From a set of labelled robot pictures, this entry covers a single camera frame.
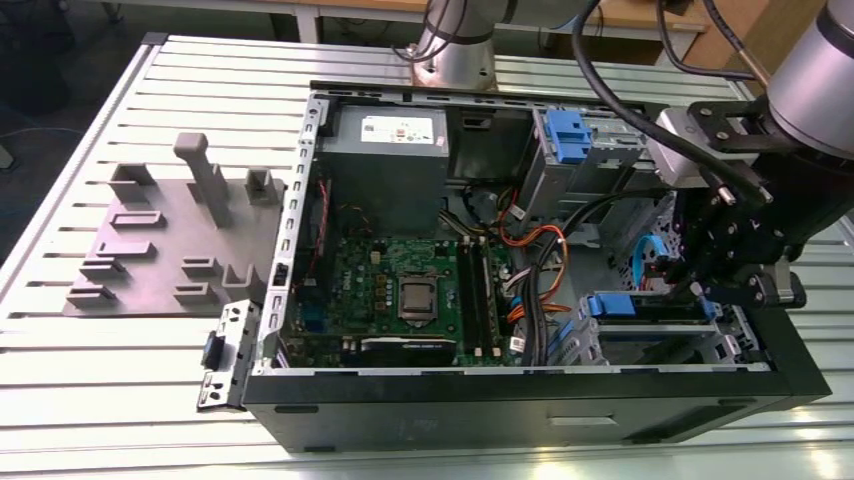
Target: blue plastic clip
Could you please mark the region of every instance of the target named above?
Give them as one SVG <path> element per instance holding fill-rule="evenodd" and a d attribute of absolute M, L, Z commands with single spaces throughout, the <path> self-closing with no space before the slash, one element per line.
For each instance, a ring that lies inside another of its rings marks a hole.
<path fill-rule="evenodd" d="M 592 146 L 592 130 L 584 125 L 580 114 L 565 110 L 548 110 L 545 128 L 555 144 L 557 161 L 568 164 L 581 163 Z"/>

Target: aluminum extrusion table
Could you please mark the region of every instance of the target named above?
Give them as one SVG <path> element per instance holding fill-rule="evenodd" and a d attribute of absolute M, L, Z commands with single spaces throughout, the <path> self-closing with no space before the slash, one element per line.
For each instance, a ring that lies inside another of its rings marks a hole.
<path fill-rule="evenodd" d="M 60 314 L 112 200 L 104 183 L 114 164 L 145 162 L 154 176 L 189 178 L 172 154 L 189 129 L 206 134 L 225 177 L 262 166 L 288 182 L 308 82 L 404 84 L 409 74 L 384 49 L 176 36 L 154 43 L 140 47 L 0 270 L 0 472 L 145 479 L 854 476 L 847 221 L 807 246 L 795 269 L 810 303 L 791 313 L 832 396 L 681 445 L 291 456 L 249 414 L 197 414 L 213 318 Z M 592 95 L 571 62 L 499 57 L 496 72 L 503 91 Z M 746 95 L 720 80 L 652 67 L 601 65 L 600 73 L 632 100 L 687 104 Z"/>

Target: wire bundle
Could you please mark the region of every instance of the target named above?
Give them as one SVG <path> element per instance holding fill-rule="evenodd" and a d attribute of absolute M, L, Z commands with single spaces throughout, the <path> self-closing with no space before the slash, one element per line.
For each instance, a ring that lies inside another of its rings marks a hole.
<path fill-rule="evenodd" d="M 456 1 L 456 0 L 444 0 L 444 7 L 441 8 L 441 13 L 439 14 L 439 21 L 436 22 L 436 25 L 433 26 L 433 29 L 432 29 L 432 36 L 429 37 L 429 42 L 427 42 L 427 48 L 429 48 L 432 46 L 432 42 L 436 41 L 436 36 L 437 36 L 436 32 L 439 31 L 439 27 L 441 26 L 441 20 L 444 20 L 444 14 L 448 11 L 448 5 L 451 4 L 452 1 Z M 429 0 L 429 3 L 427 3 L 427 8 L 424 9 L 424 21 L 423 21 L 424 28 L 427 28 L 427 21 L 428 21 L 427 18 L 429 17 L 432 6 L 433 6 L 433 0 Z M 420 63 L 420 62 L 425 62 L 427 60 L 432 60 L 436 57 L 436 55 L 439 55 L 444 51 L 444 49 L 448 48 L 448 45 L 451 45 L 451 42 L 456 38 L 459 31 L 463 28 L 463 22 L 465 21 L 467 11 L 468 11 L 468 0 L 463 0 L 463 13 L 459 16 L 459 22 L 456 23 L 456 27 L 453 28 L 453 33 L 444 40 L 444 43 L 439 48 L 436 48 L 429 53 L 416 51 L 415 53 L 412 53 L 412 55 L 404 55 L 403 53 L 400 53 L 400 50 L 391 47 L 391 51 L 395 52 L 395 55 L 397 56 L 397 58 L 400 58 L 400 60 L 403 60 L 407 63 Z"/>

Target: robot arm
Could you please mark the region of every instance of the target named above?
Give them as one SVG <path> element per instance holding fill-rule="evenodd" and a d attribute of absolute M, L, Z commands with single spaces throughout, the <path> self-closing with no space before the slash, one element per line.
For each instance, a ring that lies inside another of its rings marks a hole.
<path fill-rule="evenodd" d="M 587 0 L 431 0 L 424 31 L 408 55 L 425 86 L 484 90 L 495 86 L 492 31 L 496 23 L 559 28 Z"/>
<path fill-rule="evenodd" d="M 830 0 L 754 102 L 667 109 L 657 124 L 726 160 L 770 194 L 751 206 L 707 187 L 695 165 L 649 143 L 677 193 L 677 260 L 657 266 L 673 296 L 799 308 L 790 262 L 807 240 L 854 208 L 854 2 Z"/>

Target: floor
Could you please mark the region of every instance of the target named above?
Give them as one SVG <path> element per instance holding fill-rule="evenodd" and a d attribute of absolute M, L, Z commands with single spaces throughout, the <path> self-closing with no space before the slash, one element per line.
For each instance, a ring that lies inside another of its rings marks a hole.
<path fill-rule="evenodd" d="M 85 131 L 146 32 L 275 39 L 271 17 L 260 13 L 122 5 L 120 14 L 121 22 L 110 25 L 98 3 L 69 3 L 65 19 L 76 45 L 56 57 L 72 92 L 68 105 L 61 110 L 25 116 L 0 103 L 0 146 L 14 158 L 12 168 L 0 169 L 0 262 L 26 227 L 81 133 L 34 130 L 4 135 L 37 127 Z M 295 24 L 289 17 L 277 18 L 276 23 L 279 35 L 295 38 Z M 415 41 L 419 34 L 419 24 L 324 19 L 327 43 L 403 46 Z M 501 54 L 536 56 L 541 51 L 537 45 L 541 42 L 532 32 L 500 32 L 495 43 Z"/>

